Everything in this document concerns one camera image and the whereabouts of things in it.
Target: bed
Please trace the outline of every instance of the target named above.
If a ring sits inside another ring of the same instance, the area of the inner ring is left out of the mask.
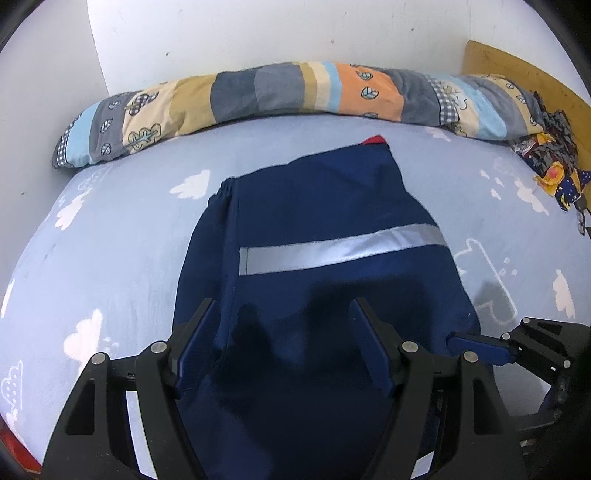
[[[589,239],[505,143],[328,114],[234,122],[80,170],[39,226],[0,312],[0,413],[23,444],[43,459],[93,353],[136,355],[169,337],[191,233],[225,178],[374,135],[439,224],[485,335],[524,316],[589,325]],[[536,411],[548,389],[517,365],[495,375],[511,414]],[[128,403],[139,464],[153,475],[133,394]]]

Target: wooden headboard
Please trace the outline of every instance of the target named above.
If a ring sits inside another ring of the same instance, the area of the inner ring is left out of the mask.
[[[537,90],[548,111],[564,110],[579,149],[579,167],[591,170],[591,106],[571,89],[531,63],[473,40],[466,44],[462,73],[504,75],[520,87]],[[591,184],[585,197],[591,202]]]

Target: white wall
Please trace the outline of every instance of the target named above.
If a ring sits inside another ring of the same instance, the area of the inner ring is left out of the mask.
[[[542,68],[591,103],[522,0],[87,0],[110,93],[293,60],[457,73],[470,38]]]
[[[69,180],[51,167],[59,136],[106,95],[81,0],[46,0],[0,53],[0,298]]]

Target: yellow and blue fabric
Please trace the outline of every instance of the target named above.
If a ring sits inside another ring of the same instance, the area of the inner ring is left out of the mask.
[[[80,168],[223,122],[310,112],[448,126],[482,140],[542,131],[529,92],[502,76],[438,77],[326,61],[280,63],[109,97],[68,126],[53,165]]]
[[[215,347],[178,407],[208,478],[361,477],[391,399],[359,351],[353,299],[440,355],[451,331],[480,329],[383,142],[225,180],[190,240],[174,324],[206,297],[220,306]]]

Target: metal screw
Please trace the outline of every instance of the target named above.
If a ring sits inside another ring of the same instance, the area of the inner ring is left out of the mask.
[[[475,364],[478,361],[478,355],[468,350],[467,352],[464,352],[464,360],[471,364]]]
[[[166,350],[166,347],[166,342],[154,342],[150,345],[150,350],[152,350],[152,353],[162,353]]]
[[[408,353],[414,353],[418,350],[418,345],[414,342],[406,341],[402,343],[402,350]]]
[[[107,356],[104,353],[95,353],[90,357],[90,361],[95,365],[100,365],[106,360]]]

